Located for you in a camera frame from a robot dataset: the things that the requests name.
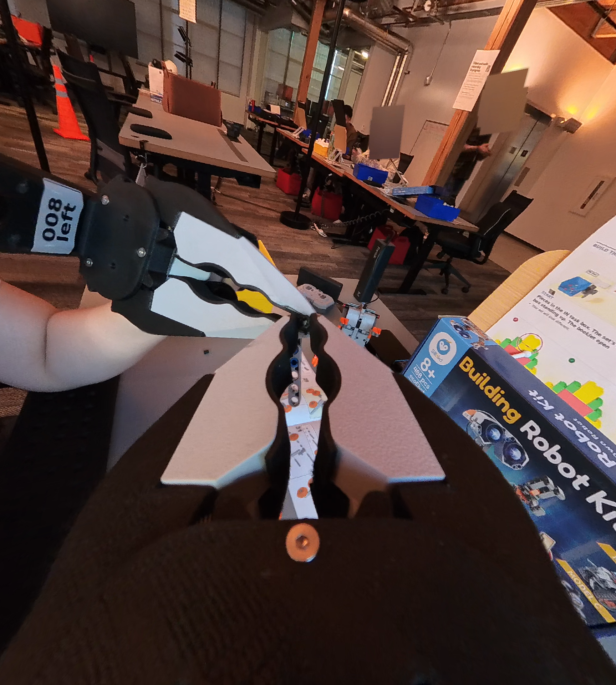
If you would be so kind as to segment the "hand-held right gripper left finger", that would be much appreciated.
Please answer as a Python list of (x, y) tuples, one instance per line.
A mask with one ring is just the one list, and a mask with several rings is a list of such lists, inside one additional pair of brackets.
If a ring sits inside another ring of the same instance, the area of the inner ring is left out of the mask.
[(254, 517), (278, 518), (290, 446), (280, 398), (293, 380), (297, 317), (283, 317), (214, 374), (167, 465), (163, 484), (212, 486)]

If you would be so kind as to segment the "grey perforated brick beam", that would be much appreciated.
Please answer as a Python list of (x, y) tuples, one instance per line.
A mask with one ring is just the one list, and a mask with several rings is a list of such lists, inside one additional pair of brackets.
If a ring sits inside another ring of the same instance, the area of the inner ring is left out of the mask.
[(302, 388), (302, 346), (298, 345), (289, 361), (291, 382), (286, 389), (286, 404), (289, 408), (298, 407), (301, 402)]

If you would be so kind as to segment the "grey orange brick robot model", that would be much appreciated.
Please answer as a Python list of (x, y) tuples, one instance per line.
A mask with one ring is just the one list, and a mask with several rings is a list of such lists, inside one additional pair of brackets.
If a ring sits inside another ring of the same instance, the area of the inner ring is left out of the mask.
[(344, 304), (338, 328), (361, 347), (365, 347), (371, 338), (381, 335), (377, 326), (380, 315), (362, 303)]

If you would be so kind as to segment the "person's left forearm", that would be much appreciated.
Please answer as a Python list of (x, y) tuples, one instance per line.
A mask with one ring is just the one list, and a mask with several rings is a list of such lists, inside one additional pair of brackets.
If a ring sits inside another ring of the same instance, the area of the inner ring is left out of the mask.
[(141, 331), (110, 305), (58, 311), (0, 280), (0, 382), (59, 391), (130, 368), (163, 336)]

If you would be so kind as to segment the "grey desk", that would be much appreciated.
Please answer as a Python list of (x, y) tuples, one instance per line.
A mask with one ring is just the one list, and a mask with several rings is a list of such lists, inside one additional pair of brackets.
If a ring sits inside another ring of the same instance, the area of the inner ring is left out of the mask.
[[(168, 337), (123, 372), (107, 469), (199, 379), (216, 370), (251, 340), (239, 338)], [(202, 350), (209, 349), (209, 355)], [(616, 664), (616, 632), (596, 631), (601, 646)]]

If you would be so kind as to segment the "long wooden-top desk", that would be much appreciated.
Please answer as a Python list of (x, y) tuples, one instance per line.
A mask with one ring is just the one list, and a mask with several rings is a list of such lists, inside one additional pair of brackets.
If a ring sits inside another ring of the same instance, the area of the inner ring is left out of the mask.
[[(274, 138), (281, 134), (290, 143), (297, 146), (300, 151), (306, 152), (307, 148), (300, 142), (295, 136), (291, 135), (288, 131), (279, 129), (278, 133), (275, 133)], [(419, 234), (419, 238), (415, 238), (416, 242), (411, 239), (411, 249), (412, 258), (408, 265), (408, 270), (402, 281), (402, 283), (393, 288), (383, 288), (383, 293), (385, 294), (395, 294), (395, 295), (426, 295), (427, 292), (422, 288), (416, 288), (414, 286), (415, 279), (417, 278), (420, 270), (427, 261), (427, 258), (432, 252), (432, 248), (435, 245), (434, 239), (439, 234), (442, 228), (450, 229), (460, 229), (462, 231), (474, 232), (477, 227), (458, 217), (453, 222), (447, 222), (444, 220), (438, 220), (435, 218), (426, 217), (424, 214), (415, 210), (413, 206), (409, 203), (403, 203), (397, 201), (396, 198), (391, 197), (383, 193), (382, 189), (375, 186), (367, 185), (362, 181), (354, 178), (351, 173), (350, 168), (343, 168), (343, 165), (338, 166), (332, 164), (327, 159), (323, 157), (316, 157), (311, 159), (311, 167), (316, 164), (321, 168), (323, 172), (334, 174), (338, 180), (344, 184), (350, 184), (354, 186), (352, 188), (356, 199), (361, 199), (366, 203), (374, 204), (376, 207), (376, 214), (382, 215), (380, 218), (385, 219), (390, 217), (393, 222), (401, 227), (410, 227), (415, 231), (415, 235)], [(346, 227), (338, 227), (335, 229), (337, 232), (327, 232), (327, 237), (336, 242), (337, 244), (353, 244), (353, 245), (366, 245), (364, 238), (354, 237), (356, 231), (354, 227), (362, 225), (366, 220), (372, 222), (372, 215), (366, 215), (365, 218), (359, 217), (357, 219), (351, 220), (351, 224), (346, 224)], [(310, 219), (312, 227), (317, 219)]]

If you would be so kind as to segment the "white printed task sheet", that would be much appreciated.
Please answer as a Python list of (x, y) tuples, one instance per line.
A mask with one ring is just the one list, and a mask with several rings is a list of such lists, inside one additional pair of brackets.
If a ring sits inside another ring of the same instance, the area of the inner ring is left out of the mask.
[(584, 412), (616, 448), (616, 217), (489, 330), (539, 342), (535, 375)]

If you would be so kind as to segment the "yellow plastic bin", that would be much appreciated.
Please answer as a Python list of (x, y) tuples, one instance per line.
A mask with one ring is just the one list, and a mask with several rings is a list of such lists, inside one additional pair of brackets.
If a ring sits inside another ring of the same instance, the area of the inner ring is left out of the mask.
[[(271, 258), (271, 255), (269, 254), (268, 250), (266, 249), (265, 245), (263, 242), (258, 238), (258, 248), (259, 251), (264, 255), (264, 257), (273, 264), (275, 267), (275, 263), (273, 259)], [(250, 307), (252, 307), (255, 310), (258, 310), (259, 312), (262, 313), (272, 313), (273, 310), (273, 304), (268, 300), (268, 298), (264, 295), (262, 295), (260, 292), (256, 292), (253, 290), (248, 290), (248, 289), (239, 289), (236, 291), (236, 297), (239, 301), (244, 302), (248, 304)]]

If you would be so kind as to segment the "grey remote controller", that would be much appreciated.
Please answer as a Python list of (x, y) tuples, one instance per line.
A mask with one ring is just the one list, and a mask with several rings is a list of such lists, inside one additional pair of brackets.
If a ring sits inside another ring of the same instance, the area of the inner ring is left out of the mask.
[(318, 313), (325, 314), (331, 309), (335, 300), (310, 284), (301, 284), (297, 290), (305, 297), (305, 299), (312, 305), (314, 310)]

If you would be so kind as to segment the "black office chair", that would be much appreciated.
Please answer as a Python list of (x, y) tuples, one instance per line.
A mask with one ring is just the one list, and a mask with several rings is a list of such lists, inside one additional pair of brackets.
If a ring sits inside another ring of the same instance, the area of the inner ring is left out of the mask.
[(91, 153), (87, 177), (95, 184), (115, 176), (135, 178), (127, 147), (119, 142), (118, 120), (101, 81), (98, 67), (58, 52), (68, 89), (75, 95), (88, 126)]
[(472, 232), (460, 229), (442, 228), (434, 239), (440, 250), (436, 260), (427, 262), (434, 268), (439, 267), (445, 286), (441, 293), (448, 294), (451, 275), (458, 278), (464, 286), (462, 291), (468, 293), (471, 284), (452, 266), (453, 259), (484, 264), (491, 255), (493, 246), (501, 233), (532, 203), (532, 199), (512, 191), (504, 200), (492, 205), (476, 223), (477, 230)]

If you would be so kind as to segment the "black pole stand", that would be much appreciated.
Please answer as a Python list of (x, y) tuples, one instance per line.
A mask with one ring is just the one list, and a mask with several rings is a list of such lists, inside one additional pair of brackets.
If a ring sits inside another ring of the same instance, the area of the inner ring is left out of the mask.
[(0, 1), (0, 18), (6, 35), (6, 44), (8, 46), (9, 53), (11, 54), (13, 71), (19, 86), (21, 100), (26, 110), (29, 129), (35, 145), (39, 166), (42, 170), (48, 172), (50, 171), (50, 167), (46, 155), (46, 149), (44, 147), (44, 140), (39, 128), (35, 106), (30, 95), (29, 84), (24, 73), (23, 54), (21, 53), (20, 42), (17, 37), (16, 29), (12, 23), (8, 1)]
[[(322, 114), (322, 109), (324, 105), (324, 99), (326, 96), (326, 92), (328, 89), (329, 85), (329, 78), (330, 78), (330, 72), (331, 72), (331, 67), (333, 64), (333, 59), (335, 55), (335, 48), (336, 48), (336, 43), (337, 43), (337, 37), (338, 37), (338, 30), (341, 24), (341, 18), (343, 16), (343, 9), (345, 5), (345, 1), (339, 1), (337, 5), (337, 10), (336, 10), (336, 19), (335, 19), (335, 26), (332, 30), (331, 34), (331, 39), (330, 39), (330, 46), (329, 46), (329, 54), (327, 57), (327, 62), (326, 62), (326, 68), (323, 73), (323, 78), (321, 81), (321, 90), (320, 90), (320, 96), (317, 102), (317, 112), (315, 117), (313, 118), (313, 122), (311, 124), (311, 137), (309, 139), (309, 148), (307, 149), (307, 152), (304, 156), (305, 162), (304, 166), (305, 168), (302, 170), (302, 183), (300, 186), (300, 190), (297, 196), (297, 201), (296, 201), (296, 206), (295, 210), (293, 212), (286, 210), (284, 212), (280, 213), (280, 222), (283, 225), (286, 225), (292, 229), (309, 229), (311, 221), (307, 216), (304, 216), (301, 214), (301, 208), (302, 208), (302, 195), (304, 193), (304, 190), (306, 188), (306, 183), (307, 183), (307, 176), (309, 174), (309, 169), (311, 166), (311, 159), (312, 159), (312, 152), (314, 149), (314, 144), (317, 139), (317, 126), (318, 122), (320, 120), (320, 116)], [(324, 17), (324, 6), (326, 2), (325, 1), (316, 1), (315, 3), (315, 11), (313, 13), (313, 19), (314, 21), (311, 22), (311, 30), (309, 32), (309, 43), (306, 46), (306, 55), (304, 59), (304, 65), (307, 64), (307, 66), (310, 66), (312, 68), (312, 60), (309, 60), (310, 64), (307, 63), (307, 58), (309, 56), (309, 49), (311, 48), (311, 41), (313, 38), (313, 34), (315, 34), (315, 41), (313, 41), (315, 44), (317, 44), (317, 38), (319, 35), (319, 28), (322, 23), (322, 18)]]

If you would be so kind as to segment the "black upright device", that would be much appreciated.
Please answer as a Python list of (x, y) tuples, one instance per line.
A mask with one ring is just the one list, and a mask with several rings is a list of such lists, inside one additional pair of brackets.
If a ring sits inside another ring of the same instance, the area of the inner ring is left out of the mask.
[(361, 277), (354, 289), (355, 300), (362, 304), (373, 301), (378, 285), (387, 268), (395, 246), (381, 238), (375, 239)]

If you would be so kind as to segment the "whiteboard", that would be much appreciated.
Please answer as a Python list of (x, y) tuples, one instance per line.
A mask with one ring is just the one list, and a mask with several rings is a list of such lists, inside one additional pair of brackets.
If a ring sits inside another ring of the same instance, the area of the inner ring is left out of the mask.
[(434, 155), (443, 140), (448, 124), (426, 120), (413, 145), (413, 160), (405, 172), (410, 186), (422, 185), (422, 180), (430, 167)]

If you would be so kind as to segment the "grey elevator door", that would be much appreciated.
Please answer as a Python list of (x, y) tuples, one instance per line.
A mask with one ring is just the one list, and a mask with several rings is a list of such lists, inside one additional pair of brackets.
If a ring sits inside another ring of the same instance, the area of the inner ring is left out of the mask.
[(458, 202), (464, 218), (475, 222), (492, 204), (502, 200), (551, 120), (551, 116), (527, 104), (519, 126), (498, 134), (492, 156), (475, 167), (474, 176), (463, 187), (464, 195)]

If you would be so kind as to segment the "wooden pillar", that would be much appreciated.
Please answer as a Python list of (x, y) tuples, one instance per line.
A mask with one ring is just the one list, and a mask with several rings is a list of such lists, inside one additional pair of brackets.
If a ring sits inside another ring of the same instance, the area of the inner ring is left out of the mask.
[[(489, 37), (485, 51), (495, 52), (495, 60), (488, 75), (501, 73), (510, 53), (531, 15), (536, 1), (506, 1)], [(430, 163), (422, 180), (422, 185), (443, 185), (463, 145), (474, 129), (478, 120), (478, 99), (475, 98), (474, 107), (470, 111), (455, 110), (449, 126), (439, 143), (434, 158)]]

